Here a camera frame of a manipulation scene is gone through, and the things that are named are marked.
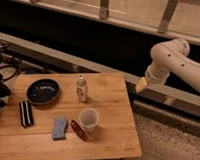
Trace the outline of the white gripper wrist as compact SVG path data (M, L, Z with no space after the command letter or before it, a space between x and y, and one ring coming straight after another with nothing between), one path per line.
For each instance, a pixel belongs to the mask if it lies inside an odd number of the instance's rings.
M139 93L145 90L147 84L165 84L169 76L169 70L150 65L145 71L145 76L141 77L138 83L136 83L135 91Z

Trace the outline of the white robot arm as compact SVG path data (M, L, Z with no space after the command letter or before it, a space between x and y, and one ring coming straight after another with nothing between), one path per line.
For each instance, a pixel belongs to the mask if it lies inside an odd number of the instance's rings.
M152 63L135 86L136 92L154 84L165 84L170 73L200 93L200 63L188 58L190 45L185 39L160 42L151 49Z

